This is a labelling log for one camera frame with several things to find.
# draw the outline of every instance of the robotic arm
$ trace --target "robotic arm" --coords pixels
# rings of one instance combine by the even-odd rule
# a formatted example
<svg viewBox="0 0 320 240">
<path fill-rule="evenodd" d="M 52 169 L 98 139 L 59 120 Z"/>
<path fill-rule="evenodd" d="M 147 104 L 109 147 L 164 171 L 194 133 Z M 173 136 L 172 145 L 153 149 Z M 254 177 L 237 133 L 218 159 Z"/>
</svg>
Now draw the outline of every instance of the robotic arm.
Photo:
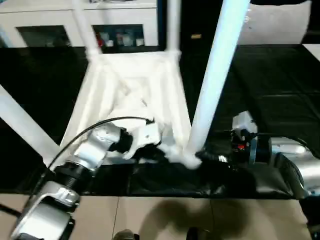
<svg viewBox="0 0 320 240">
<path fill-rule="evenodd" d="M 161 133 L 157 123 L 146 124 L 132 133 L 112 123 L 94 128 L 64 163 L 54 169 L 54 179 L 47 181 L 30 200 L 13 228 L 11 239 L 69 239 L 75 225 L 72 213 L 80 203 L 79 194 L 86 189 L 105 157 L 117 151 L 128 160 L 145 146 L 171 162 L 183 159 L 174 138 Z M 195 156 L 192 159 L 195 165 L 201 163 Z"/>
</svg>

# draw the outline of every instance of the black cable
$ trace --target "black cable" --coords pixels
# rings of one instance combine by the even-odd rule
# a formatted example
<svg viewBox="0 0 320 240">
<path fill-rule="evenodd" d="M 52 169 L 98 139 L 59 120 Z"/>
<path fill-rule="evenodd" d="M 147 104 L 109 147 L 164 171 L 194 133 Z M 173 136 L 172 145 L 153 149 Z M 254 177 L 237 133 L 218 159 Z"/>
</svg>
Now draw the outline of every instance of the black cable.
<svg viewBox="0 0 320 240">
<path fill-rule="evenodd" d="M 5 206 L 1 203 L 0 203 L 0 211 L 4 212 L 6 214 L 9 214 L 9 215 L 15 216 L 16 218 L 20 218 L 20 216 L 21 216 L 21 212 L 13 209 L 11 207 Z"/>
<path fill-rule="evenodd" d="M 147 119 L 147 118 L 143 118 L 143 117 L 138 117 L 138 116 L 120 116 L 120 117 L 114 117 L 114 118 L 110 118 L 110 119 L 106 119 L 106 120 L 102 120 L 99 121 L 89 127 L 87 127 L 85 130 L 83 130 L 82 132 L 80 132 L 77 136 L 75 136 L 67 145 L 65 145 L 62 150 L 53 158 L 53 160 L 51 161 L 51 163 L 49 164 L 49 166 L 47 167 L 47 169 L 43 172 L 43 174 L 40 176 L 40 179 L 38 180 L 38 182 L 35 184 L 28 200 L 26 201 L 24 207 L 26 207 L 31 198 L 33 197 L 33 195 L 35 195 L 35 193 L 38 191 L 38 188 L 41 186 L 41 184 L 43 183 L 44 178 L 48 175 L 48 173 L 50 172 L 50 168 L 52 167 L 52 165 L 56 162 L 56 160 L 61 156 L 62 153 L 64 153 L 78 138 L 80 138 L 83 134 L 87 133 L 88 131 L 90 131 L 91 129 L 94 129 L 100 125 L 106 124 L 106 123 L 110 123 L 113 121 L 117 121 L 117 120 L 124 120 L 124 119 L 138 119 L 138 120 L 144 120 L 147 123 L 152 123 L 151 120 Z"/>
<path fill-rule="evenodd" d="M 316 151 L 315 149 L 313 149 L 312 147 L 310 147 L 304 140 L 302 140 L 299 137 L 296 136 L 290 136 L 290 135 L 283 135 L 283 134 L 278 134 L 278 133 L 267 133 L 267 132 L 257 132 L 257 133 L 252 133 L 250 135 L 252 138 L 255 138 L 257 136 L 265 136 L 265 137 L 269 137 L 269 138 L 286 138 L 286 139 L 291 139 L 294 140 L 298 143 L 300 143 L 302 146 L 304 146 L 305 148 L 309 149 L 310 152 L 312 153 L 312 155 L 314 157 L 316 157 L 317 159 L 320 159 L 320 155 L 318 154 L 318 151 Z"/>
</svg>

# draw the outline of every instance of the white tube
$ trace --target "white tube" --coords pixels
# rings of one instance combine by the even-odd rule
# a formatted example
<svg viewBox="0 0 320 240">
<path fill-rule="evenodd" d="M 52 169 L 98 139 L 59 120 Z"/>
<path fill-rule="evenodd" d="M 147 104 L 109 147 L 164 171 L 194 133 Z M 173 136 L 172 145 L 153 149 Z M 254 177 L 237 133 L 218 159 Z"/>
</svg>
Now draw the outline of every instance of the white tube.
<svg viewBox="0 0 320 240">
<path fill-rule="evenodd" d="M 0 118 L 20 135 L 48 166 L 60 147 L 0 85 Z"/>
<path fill-rule="evenodd" d="M 192 153 L 206 142 L 249 3 L 250 0 L 223 1 L 186 148 Z"/>
<path fill-rule="evenodd" d="M 72 0 L 72 7 L 73 7 L 73 14 L 75 17 L 75 22 L 78 26 L 81 38 L 84 42 L 84 46 L 86 49 L 86 56 L 88 60 L 92 60 L 98 54 L 101 53 L 101 50 L 97 43 L 96 34 L 93 28 L 91 27 L 91 25 L 88 24 L 84 16 L 84 11 L 80 5 L 80 1 Z"/>
<path fill-rule="evenodd" d="M 6 33 L 1 29 L 1 27 L 0 27 L 0 38 L 3 40 L 4 44 L 8 48 L 13 48 L 14 47 L 13 44 L 11 43 L 10 39 L 6 35 Z"/>
<path fill-rule="evenodd" d="M 180 49 L 181 0 L 169 0 L 167 4 L 167 37 L 166 50 Z"/>
</svg>

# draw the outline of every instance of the glass cabinet door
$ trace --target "glass cabinet door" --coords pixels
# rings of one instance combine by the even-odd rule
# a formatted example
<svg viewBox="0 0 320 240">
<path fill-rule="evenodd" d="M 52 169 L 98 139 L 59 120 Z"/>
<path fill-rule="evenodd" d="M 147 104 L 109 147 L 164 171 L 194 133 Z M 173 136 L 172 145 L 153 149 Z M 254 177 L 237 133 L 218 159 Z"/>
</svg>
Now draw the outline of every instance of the glass cabinet door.
<svg viewBox="0 0 320 240">
<path fill-rule="evenodd" d="M 16 27 L 27 47 L 71 46 L 63 25 Z"/>
<path fill-rule="evenodd" d="M 101 48 L 139 47 L 145 45 L 142 24 L 93 25 Z"/>
</svg>

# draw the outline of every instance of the black mat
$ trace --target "black mat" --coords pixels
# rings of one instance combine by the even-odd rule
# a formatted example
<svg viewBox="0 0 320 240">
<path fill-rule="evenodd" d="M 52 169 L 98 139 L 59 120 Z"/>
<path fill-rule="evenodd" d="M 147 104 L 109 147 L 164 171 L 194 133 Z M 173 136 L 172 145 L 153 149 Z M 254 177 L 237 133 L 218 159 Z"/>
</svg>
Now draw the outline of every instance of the black mat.
<svg viewBox="0 0 320 240">
<path fill-rule="evenodd" d="M 1 68 L 2 76 L 9 76 L 1 78 L 1 85 L 59 143 L 85 74 L 87 61 L 84 49 L 24 48 L 0 51 L 1 59 L 5 60 Z M 208 51 L 183 52 L 181 56 L 181 75 L 191 119 L 207 60 Z M 206 147 L 215 153 L 227 153 L 230 150 L 229 141 L 215 137 L 215 132 L 229 130 L 232 117 L 249 110 L 261 132 L 294 135 L 320 151 L 320 108 L 317 104 L 320 98 L 320 87 L 317 84 L 319 68 L 320 63 L 301 45 L 238 47 Z M 4 151 L 1 158 L 5 163 L 1 168 L 1 177 L 5 180 L 0 181 L 0 191 L 28 193 L 44 169 L 42 159 L 4 122 L 1 122 L 1 133 Z M 218 172 L 219 166 L 215 171 L 205 172 L 192 172 L 182 166 L 160 164 L 104 166 L 84 194 L 231 196 L 229 190 L 239 186 L 227 184 L 224 190 L 219 188 L 221 185 L 217 184 L 218 179 L 214 177 Z M 170 178 L 166 179 L 160 173 L 174 176 L 177 181 L 169 181 Z M 232 176 L 231 179 L 242 176 L 228 171 L 226 174 Z M 148 183 L 155 183 L 155 187 L 152 189 Z M 269 197 L 289 198 L 290 191 L 281 188 L 283 194 L 273 192 Z M 262 194 L 260 197 L 268 198 L 268 195 Z"/>
</svg>

